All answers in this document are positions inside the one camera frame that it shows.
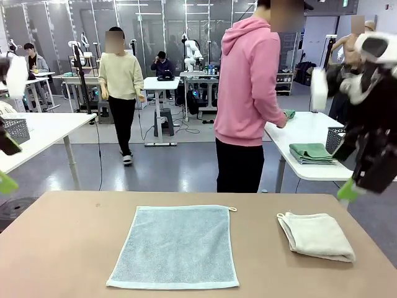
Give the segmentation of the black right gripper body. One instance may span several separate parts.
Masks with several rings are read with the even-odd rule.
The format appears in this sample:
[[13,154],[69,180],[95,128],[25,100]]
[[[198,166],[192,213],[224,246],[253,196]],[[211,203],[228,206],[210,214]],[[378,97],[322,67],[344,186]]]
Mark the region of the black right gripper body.
[[354,186],[382,193],[396,178],[396,128],[369,129],[361,125],[352,133],[357,137]]

